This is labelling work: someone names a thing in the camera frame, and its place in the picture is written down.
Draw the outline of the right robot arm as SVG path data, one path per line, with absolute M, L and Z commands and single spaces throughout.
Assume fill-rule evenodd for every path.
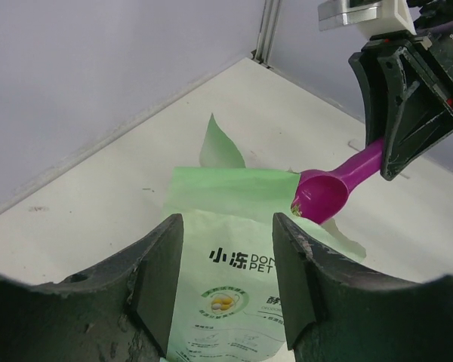
M 384 179 L 453 133 L 453 30 L 376 35 L 349 64 L 362 93 L 365 143 L 384 142 Z

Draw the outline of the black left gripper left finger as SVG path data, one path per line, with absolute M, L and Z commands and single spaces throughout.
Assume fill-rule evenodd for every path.
M 166 355 L 183 249 L 173 214 L 58 284 L 0 275 L 0 361 L 158 361 Z

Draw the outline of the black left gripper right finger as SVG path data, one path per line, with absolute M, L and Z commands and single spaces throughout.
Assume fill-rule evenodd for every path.
M 288 349 L 298 361 L 453 361 L 453 275 L 415 283 L 325 246 L 273 216 Z

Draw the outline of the magenta plastic litter scoop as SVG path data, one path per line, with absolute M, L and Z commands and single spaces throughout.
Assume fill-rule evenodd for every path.
M 293 213 L 319 225 L 342 210 L 351 192 L 381 169 L 383 140 L 376 140 L 334 170 L 305 170 L 292 201 Z

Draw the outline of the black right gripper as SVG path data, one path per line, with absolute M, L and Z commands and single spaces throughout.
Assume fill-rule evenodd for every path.
M 365 145 L 384 138 L 381 176 L 391 181 L 453 133 L 453 31 L 391 32 L 348 60 L 365 112 Z

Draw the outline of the green cat litter bag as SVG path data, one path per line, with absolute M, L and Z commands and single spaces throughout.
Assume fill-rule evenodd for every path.
M 183 251 L 169 361 L 263 361 L 285 344 L 273 254 L 273 214 L 362 261 L 364 247 L 334 221 L 301 217 L 292 205 L 299 177 L 248 168 L 233 141 L 211 119 L 198 167 L 174 169 L 162 212 L 183 218 Z

